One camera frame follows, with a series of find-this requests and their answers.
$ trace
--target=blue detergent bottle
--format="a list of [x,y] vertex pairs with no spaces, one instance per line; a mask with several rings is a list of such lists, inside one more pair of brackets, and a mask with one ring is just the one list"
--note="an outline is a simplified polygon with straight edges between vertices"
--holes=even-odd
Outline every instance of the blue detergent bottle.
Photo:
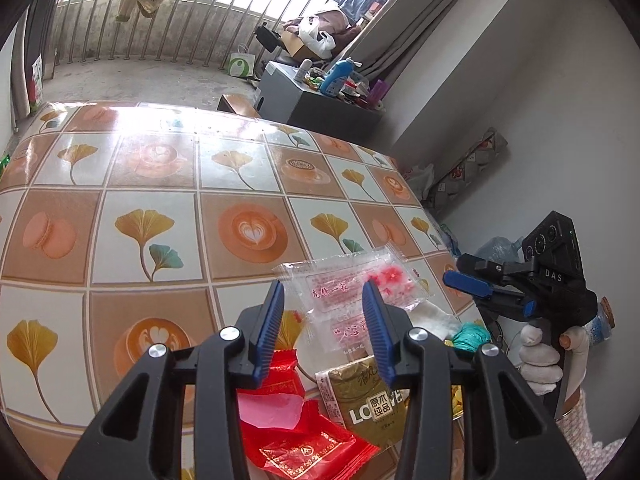
[[357,66],[362,66],[362,63],[357,63],[350,57],[338,61],[334,67],[329,71],[324,82],[320,85],[320,93],[327,97],[337,97],[342,90],[342,87],[347,82],[351,72],[356,70]]

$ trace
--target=camera lens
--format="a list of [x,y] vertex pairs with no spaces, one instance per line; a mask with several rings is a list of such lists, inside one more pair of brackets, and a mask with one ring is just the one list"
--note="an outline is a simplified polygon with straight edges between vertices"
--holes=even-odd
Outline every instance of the camera lens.
[[543,252],[545,252],[545,247],[546,247],[545,235],[536,236],[535,247],[536,247],[536,252],[538,254],[542,254]]
[[558,236],[558,230],[556,229],[555,225],[552,225],[551,227],[549,227],[549,229],[546,231],[546,237],[548,238],[548,240],[550,242],[553,242],[556,239],[556,236]]

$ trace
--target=metal screw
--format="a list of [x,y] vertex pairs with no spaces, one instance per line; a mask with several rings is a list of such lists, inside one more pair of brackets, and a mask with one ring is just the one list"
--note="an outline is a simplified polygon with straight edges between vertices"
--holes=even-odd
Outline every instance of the metal screw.
[[225,326],[220,331],[220,337],[225,341],[233,341],[240,337],[240,331],[235,326]]
[[481,351],[487,357],[496,357],[500,350],[493,343],[485,343],[482,345]]
[[409,337],[414,341],[424,341],[429,337],[429,332],[423,328],[412,328],[409,330]]
[[163,344],[151,345],[149,347],[149,355],[151,357],[162,357],[166,354],[166,346]]

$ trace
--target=macaron print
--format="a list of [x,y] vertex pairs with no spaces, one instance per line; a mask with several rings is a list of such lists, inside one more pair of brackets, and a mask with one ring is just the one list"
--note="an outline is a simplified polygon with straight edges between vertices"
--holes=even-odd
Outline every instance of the macaron print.
[[64,218],[52,219],[44,211],[36,213],[24,228],[22,245],[41,249],[47,258],[58,260],[71,252],[78,233]]

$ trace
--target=red snack package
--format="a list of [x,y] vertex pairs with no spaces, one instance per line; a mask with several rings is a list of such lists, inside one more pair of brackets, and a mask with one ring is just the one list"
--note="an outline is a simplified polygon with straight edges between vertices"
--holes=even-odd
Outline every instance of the red snack package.
[[305,396],[305,388],[300,381],[296,365],[298,357],[295,350],[276,350],[269,366],[269,374],[257,390],[238,390],[249,395],[293,394]]
[[305,402],[292,431],[241,425],[249,460],[289,480],[348,480],[380,450],[322,416],[317,400]]

